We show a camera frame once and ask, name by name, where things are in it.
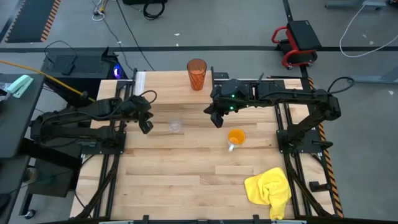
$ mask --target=yellow towel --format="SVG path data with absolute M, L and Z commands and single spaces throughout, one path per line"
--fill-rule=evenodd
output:
M 281 220 L 285 216 L 287 201 L 291 198 L 289 183 L 284 171 L 273 168 L 263 174 L 244 180 L 244 187 L 250 202 L 258 205 L 270 205 L 271 219 Z

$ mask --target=yellow and black tape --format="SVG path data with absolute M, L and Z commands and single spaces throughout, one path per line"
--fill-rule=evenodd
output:
M 8 37 L 10 36 L 10 33 L 11 33 L 12 29 L 14 28 L 15 21 L 17 21 L 17 18 L 18 18 L 18 16 L 19 16 L 19 13 L 21 13 L 21 10 L 22 10 L 22 8 L 24 7 L 25 2 L 26 2 L 26 0 L 24 0 L 24 1 L 22 2 L 21 6 L 20 6 L 20 8 L 19 8 L 18 13 L 15 15 L 14 22 L 12 22 L 12 24 L 11 24 L 11 26 L 10 26 L 10 29 L 9 29 L 9 31 L 8 31 L 8 34 L 7 34 L 7 36 L 6 36 L 6 39 L 4 40 L 5 42 L 8 42 Z
M 45 23 L 43 33 L 40 38 L 40 40 L 42 42 L 45 42 L 47 40 L 47 38 L 49 37 L 50 29 L 52 27 L 52 24 L 54 23 L 55 15 L 57 14 L 58 8 L 60 7 L 60 3 L 61 3 L 61 0 L 54 0 L 54 4 L 51 8 L 49 18 L 47 19 L 47 22 Z
M 312 78 L 308 78 L 308 80 L 310 82 L 311 89 L 313 89 L 314 87 L 313 87 Z M 323 124 L 319 124 L 318 128 L 319 128 L 319 133 L 320 133 L 320 136 L 321 136 L 321 140 L 322 141 L 326 141 L 325 130 L 323 129 Z M 329 151 L 326 149 L 326 150 L 323 151 L 323 154 L 325 155 L 325 159 L 326 159 L 326 168 L 327 168 L 327 172 L 329 174 L 329 181 L 330 181 L 330 184 L 331 184 L 331 191 L 332 191 L 332 194 L 333 194 L 333 199 L 334 199 L 336 212 L 337 212 L 337 215 L 339 217 L 343 218 L 344 217 L 343 208 L 341 207 L 340 198 L 338 196 L 336 179 L 335 179 L 335 175 L 333 173 L 333 169 L 332 169 L 332 166 L 331 166 L 331 160 L 330 160 Z

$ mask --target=concrete floor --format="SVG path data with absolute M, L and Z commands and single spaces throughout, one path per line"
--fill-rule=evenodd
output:
M 323 46 L 336 47 L 348 22 L 358 9 L 325 9 L 325 1 L 289 1 L 295 20 L 308 19 Z M 16 5 L 15 0 L 0 0 L 0 26 Z M 282 1 L 252 0 L 170 0 L 164 15 L 147 21 L 130 6 L 122 8 L 137 41 L 143 47 L 264 45 L 273 46 L 271 35 L 276 27 L 286 24 Z M 103 22 L 91 20 L 91 0 L 62 1 L 49 39 L 44 43 L 7 44 L 0 48 L 41 48 L 55 40 L 64 40 L 72 47 L 117 47 L 116 40 Z M 117 4 L 110 0 L 106 20 L 123 47 L 135 47 Z M 344 46 L 379 46 L 398 34 L 398 9 L 365 10 L 353 22 Z M 54 47 L 65 47 L 62 44 Z M 295 68 L 280 65 L 280 53 L 273 51 L 196 51 L 144 52 L 156 70 L 185 70 L 191 58 L 202 58 L 216 71 L 228 72 L 234 78 L 254 78 L 266 75 L 301 76 Z M 351 55 L 363 52 L 349 52 Z M 131 67 L 150 70 L 139 52 L 126 52 Z M 327 88 L 337 77 L 348 75 L 383 75 L 397 65 L 397 52 L 376 52 L 361 58 L 346 58 L 340 52 L 319 52 L 318 61 L 308 69 L 317 88 Z M 43 53 L 2 53 L 0 59 L 40 68 Z M 0 65 L 1 73 L 30 73 Z M 397 220 L 396 132 L 394 115 L 398 110 L 398 86 L 357 84 L 339 98 L 342 117 L 325 122 L 326 137 L 335 143 L 330 149 L 338 190 L 346 217 Z M 53 93 L 43 92 L 37 108 L 57 110 L 65 106 Z M 40 223 L 66 220 L 73 195 L 67 198 L 36 196 L 31 208 L 37 209 L 34 219 L 17 216 L 21 197 L 10 223 Z

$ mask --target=wooden tabletop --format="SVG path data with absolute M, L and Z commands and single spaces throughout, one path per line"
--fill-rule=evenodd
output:
M 224 117 L 223 127 L 216 128 L 210 115 L 203 113 L 211 102 L 210 71 L 201 91 L 191 90 L 186 71 L 146 72 L 145 77 L 144 90 L 155 90 L 158 94 L 151 109 L 154 128 L 145 135 L 135 123 L 126 127 L 126 148 L 120 158 L 111 218 L 140 220 L 143 215 L 150 215 L 150 219 L 158 220 L 251 219 L 253 214 L 269 218 L 269 206 L 248 201 L 243 182 L 274 167 L 285 170 L 275 135 L 274 107 L 231 113 Z M 284 81 L 286 88 L 301 88 L 299 79 Z M 98 99 L 113 97 L 116 82 L 103 80 Z M 146 96 L 148 100 L 153 97 L 150 94 Z M 294 123 L 308 115 L 305 105 L 290 105 L 290 112 Z M 181 131 L 171 133 L 171 121 L 182 122 Z M 93 121 L 91 127 L 108 124 Z M 231 128 L 241 128 L 246 141 L 228 152 L 226 136 Z M 98 187 L 102 160 L 102 155 L 94 156 L 81 169 L 76 192 L 84 204 Z M 307 184 L 326 182 L 322 166 L 314 158 L 302 154 L 301 160 Z M 297 193 L 303 214 L 301 193 Z M 325 210 L 334 213 L 328 192 L 313 195 Z M 70 216 L 82 209 L 74 200 Z M 289 202 L 285 218 L 293 217 Z

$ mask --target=orange cup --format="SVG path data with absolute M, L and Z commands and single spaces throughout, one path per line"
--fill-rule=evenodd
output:
M 199 58 L 192 59 L 187 64 L 187 70 L 192 90 L 201 90 L 205 82 L 206 62 Z
M 235 147 L 244 143 L 246 135 L 242 129 L 234 128 L 228 133 L 228 151 L 232 152 Z

